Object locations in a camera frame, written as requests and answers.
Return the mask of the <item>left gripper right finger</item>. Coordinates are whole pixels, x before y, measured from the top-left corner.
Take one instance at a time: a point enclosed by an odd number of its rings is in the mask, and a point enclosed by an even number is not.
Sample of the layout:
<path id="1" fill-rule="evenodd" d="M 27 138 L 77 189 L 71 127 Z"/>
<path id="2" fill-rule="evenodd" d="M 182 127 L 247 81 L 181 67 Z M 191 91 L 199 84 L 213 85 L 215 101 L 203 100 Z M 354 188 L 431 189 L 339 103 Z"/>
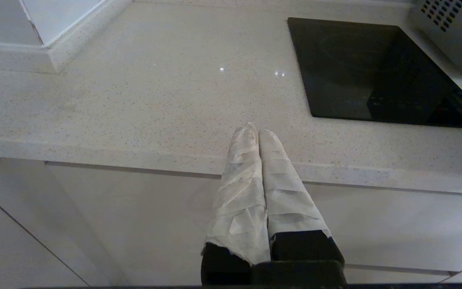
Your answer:
<path id="1" fill-rule="evenodd" d="M 344 257 L 279 138 L 259 131 L 268 235 L 273 261 L 330 261 Z"/>

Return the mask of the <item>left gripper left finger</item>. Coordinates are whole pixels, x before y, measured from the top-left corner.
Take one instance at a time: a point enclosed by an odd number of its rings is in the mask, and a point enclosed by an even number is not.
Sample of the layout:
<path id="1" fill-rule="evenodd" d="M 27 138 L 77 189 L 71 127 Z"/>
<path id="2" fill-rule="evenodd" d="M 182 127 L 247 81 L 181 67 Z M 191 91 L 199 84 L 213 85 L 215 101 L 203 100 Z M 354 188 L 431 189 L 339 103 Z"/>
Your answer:
<path id="1" fill-rule="evenodd" d="M 231 138 L 201 255 L 204 286 L 251 284 L 253 267 L 271 261 L 259 135 L 252 122 Z"/>

